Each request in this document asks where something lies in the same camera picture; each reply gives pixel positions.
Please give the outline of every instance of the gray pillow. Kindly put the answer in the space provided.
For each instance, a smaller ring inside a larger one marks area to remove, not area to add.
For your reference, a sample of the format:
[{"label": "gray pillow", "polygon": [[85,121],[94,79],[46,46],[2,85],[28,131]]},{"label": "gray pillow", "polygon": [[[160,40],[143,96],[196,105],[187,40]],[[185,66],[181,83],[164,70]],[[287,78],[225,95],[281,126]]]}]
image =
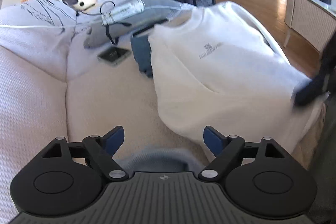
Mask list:
[{"label": "gray pillow", "polygon": [[[125,3],[128,3],[132,0],[125,0],[124,2],[121,2],[120,5],[123,5]],[[169,6],[169,7],[175,7],[180,8],[181,3],[174,1],[174,0],[142,0],[145,4],[145,7],[151,7],[151,6]],[[174,17],[174,15],[178,14],[179,11],[175,9],[168,9],[168,8],[154,8],[154,9],[148,9],[144,12],[134,15],[132,17],[124,19],[122,22],[131,24],[130,26],[124,26],[121,24],[113,24],[109,26],[109,33],[112,39],[116,39],[126,33],[129,33],[131,31],[136,31],[141,29],[144,26],[147,26],[151,23],[157,22],[159,20],[163,20],[166,18]],[[97,37],[95,34],[97,33],[103,33],[105,34],[106,28],[105,26],[102,26],[100,24],[95,24],[92,26],[92,32],[90,34],[90,37],[85,40],[84,47],[85,48],[93,48],[101,46],[102,44],[109,41],[109,38],[106,36],[106,40],[101,39],[95,39]]]}]

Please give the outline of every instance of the wooden floor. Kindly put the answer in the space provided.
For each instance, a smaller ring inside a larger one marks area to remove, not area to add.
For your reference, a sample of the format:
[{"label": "wooden floor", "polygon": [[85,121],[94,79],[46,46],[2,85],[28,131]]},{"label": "wooden floor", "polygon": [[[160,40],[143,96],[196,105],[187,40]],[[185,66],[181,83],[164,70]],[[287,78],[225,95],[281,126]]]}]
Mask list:
[{"label": "wooden floor", "polygon": [[230,0],[255,16],[283,49],[290,63],[307,76],[319,67],[319,53],[299,34],[293,33],[287,47],[282,47],[288,27],[285,24],[286,0]]}]

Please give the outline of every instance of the smartphone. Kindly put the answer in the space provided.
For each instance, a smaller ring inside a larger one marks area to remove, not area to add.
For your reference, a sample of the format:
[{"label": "smartphone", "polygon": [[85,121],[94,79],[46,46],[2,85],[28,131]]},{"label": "smartphone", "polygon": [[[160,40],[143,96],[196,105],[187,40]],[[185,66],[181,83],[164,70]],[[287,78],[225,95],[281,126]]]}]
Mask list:
[{"label": "smartphone", "polygon": [[111,47],[98,55],[100,61],[104,61],[112,66],[117,66],[131,54],[130,50],[125,48]]}]

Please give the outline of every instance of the white fluted cabinet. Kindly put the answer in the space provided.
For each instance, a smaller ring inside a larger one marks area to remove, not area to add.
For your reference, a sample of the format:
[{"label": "white fluted cabinet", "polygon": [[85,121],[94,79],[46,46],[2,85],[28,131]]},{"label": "white fluted cabinet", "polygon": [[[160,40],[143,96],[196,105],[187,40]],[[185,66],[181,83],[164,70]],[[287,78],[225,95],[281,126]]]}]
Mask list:
[{"label": "white fluted cabinet", "polygon": [[290,29],[284,47],[294,30],[322,52],[336,29],[336,0],[331,5],[320,0],[287,0],[285,23]]}]

